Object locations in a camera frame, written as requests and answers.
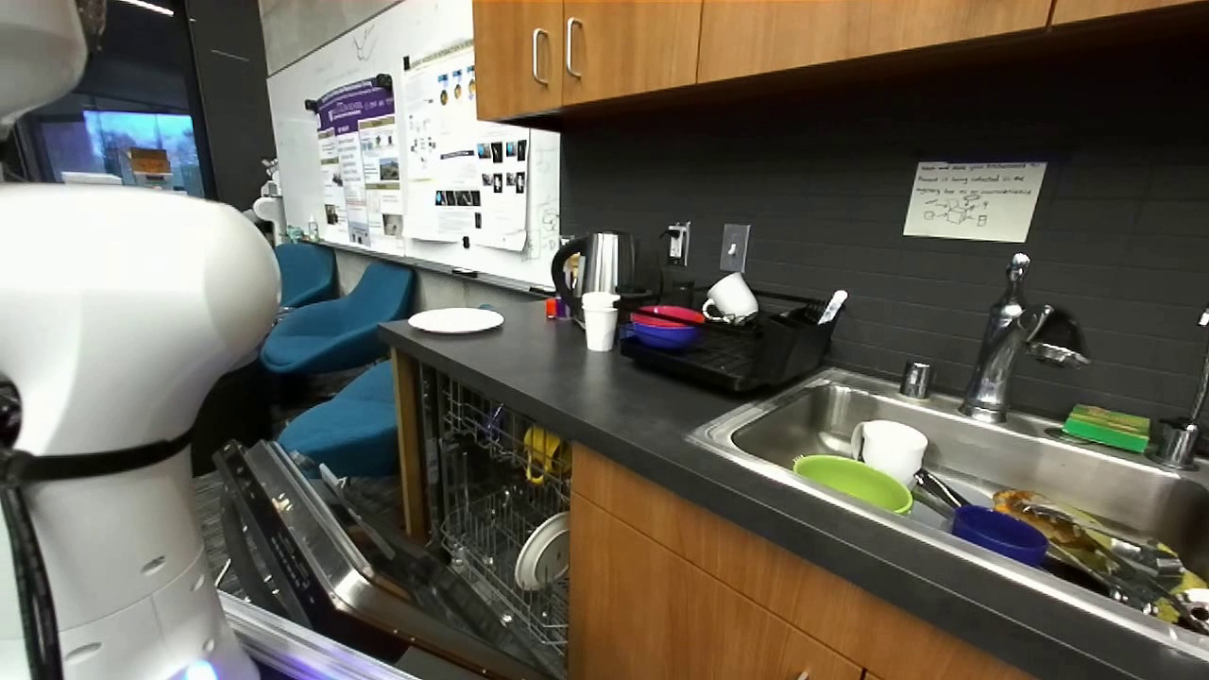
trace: dishwasher rack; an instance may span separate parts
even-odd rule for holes
[[[550,474],[533,485],[526,480],[526,435],[541,424],[429,368],[418,372],[418,409],[436,545],[496,623],[515,631],[550,677],[567,677],[572,445],[559,445]],[[517,560],[535,545],[550,572],[545,581],[522,581]]]

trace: cabinet handle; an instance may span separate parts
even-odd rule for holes
[[[550,86],[545,75],[541,75],[541,43],[550,46],[550,35],[545,26],[535,26],[530,35],[530,75],[541,82],[541,86]]]
[[[573,35],[582,29],[582,19],[579,14],[567,14],[567,72],[573,75],[573,80],[582,80],[582,72],[573,69]]]

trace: blue chair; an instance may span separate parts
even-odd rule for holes
[[[276,270],[281,270],[283,309],[340,296],[334,250],[321,250],[311,244],[283,244],[276,247]]]
[[[337,477],[395,474],[395,415],[390,362],[366,368],[334,400],[294,415],[276,443]]]
[[[412,309],[414,273],[375,260],[364,281],[329,301],[287,309],[259,344],[259,362],[281,377],[313,377],[381,358],[378,327]]]

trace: sponge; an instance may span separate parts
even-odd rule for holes
[[[1150,449],[1150,421],[1094,403],[1069,409],[1060,432],[1080,443],[1112,445],[1132,456]]]

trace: wooden cabinet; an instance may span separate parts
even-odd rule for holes
[[[861,677],[589,498],[572,509],[572,677]]]
[[[740,599],[774,623],[789,629],[792,636],[878,677],[1024,677],[998,658],[948,640],[927,621],[878,601],[854,581],[820,572],[808,560],[796,560],[582,445],[573,449],[572,477],[572,536],[573,668],[604,665],[599,655],[626,655],[616,650],[616,640],[609,640],[612,629],[604,629],[604,621],[624,618],[621,609],[641,614],[624,621],[616,636],[626,636],[626,641],[633,641],[631,655],[651,655],[646,660],[656,660],[665,647],[677,650],[681,636],[710,640],[710,631],[699,631],[708,629],[708,609],[699,601],[710,601],[701,599],[708,587],[699,577],[708,577],[728,599]],[[743,636],[743,647],[755,647],[758,623],[734,629],[728,636]],[[721,641],[699,650],[728,660],[728,650]],[[792,658],[784,650],[767,650],[767,658],[789,658],[784,665],[796,665],[796,658],[808,655]]]
[[[699,0],[476,0],[478,118],[695,82]]]
[[[1053,0],[1053,26],[1132,14],[1132,12],[1185,8],[1185,6],[1206,6],[1206,0]]]
[[[701,0],[699,80],[1039,29],[1049,0]]]

